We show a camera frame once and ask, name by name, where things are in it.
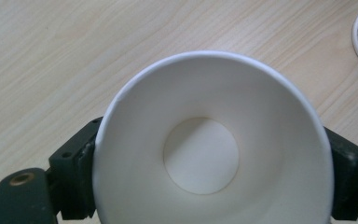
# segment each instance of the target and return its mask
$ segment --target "table surface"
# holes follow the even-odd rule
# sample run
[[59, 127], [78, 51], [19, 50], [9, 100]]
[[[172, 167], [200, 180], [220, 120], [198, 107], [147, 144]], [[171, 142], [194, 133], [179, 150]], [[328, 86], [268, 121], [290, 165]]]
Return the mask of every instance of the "table surface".
[[197, 49], [270, 65], [358, 145], [357, 15], [352, 0], [0, 1], [0, 180], [47, 169], [131, 77]]

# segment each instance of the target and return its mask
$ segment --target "wood grain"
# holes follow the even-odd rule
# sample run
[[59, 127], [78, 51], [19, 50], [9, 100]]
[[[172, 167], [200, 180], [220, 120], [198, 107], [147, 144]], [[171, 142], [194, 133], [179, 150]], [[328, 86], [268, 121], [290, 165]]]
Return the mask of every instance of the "wood grain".
[[196, 49], [269, 64], [325, 126], [358, 144], [357, 14], [351, 0], [0, 1], [0, 180], [48, 168], [49, 155], [100, 117], [126, 81]]

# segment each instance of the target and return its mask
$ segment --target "wooden table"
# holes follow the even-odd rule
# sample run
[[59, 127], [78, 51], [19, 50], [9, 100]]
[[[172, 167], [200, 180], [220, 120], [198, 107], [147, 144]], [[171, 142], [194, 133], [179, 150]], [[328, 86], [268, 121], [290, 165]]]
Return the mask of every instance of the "wooden table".
[[0, 1], [0, 180], [48, 168], [131, 77], [196, 49], [269, 64], [358, 145], [357, 15], [353, 0]]

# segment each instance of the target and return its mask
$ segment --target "screw hole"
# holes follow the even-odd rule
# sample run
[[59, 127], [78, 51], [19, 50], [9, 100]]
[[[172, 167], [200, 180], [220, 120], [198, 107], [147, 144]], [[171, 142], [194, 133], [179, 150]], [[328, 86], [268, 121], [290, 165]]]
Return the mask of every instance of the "screw hole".
[[20, 186], [20, 185], [30, 182], [32, 179], [34, 179], [33, 173], [20, 174], [20, 175], [16, 175], [13, 178], [11, 178], [9, 184], [11, 186]]
[[63, 158], [68, 158], [68, 157], [71, 157], [71, 156], [72, 156], [71, 152], [65, 152], [65, 153], [62, 154]]

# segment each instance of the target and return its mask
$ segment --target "paper cup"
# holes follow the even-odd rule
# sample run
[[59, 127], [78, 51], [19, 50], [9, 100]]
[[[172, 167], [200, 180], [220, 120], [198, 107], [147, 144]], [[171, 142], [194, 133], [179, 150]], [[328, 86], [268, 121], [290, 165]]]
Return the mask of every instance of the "paper cup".
[[102, 223], [327, 223], [333, 167], [306, 98], [268, 66], [194, 51], [131, 79], [96, 138]]

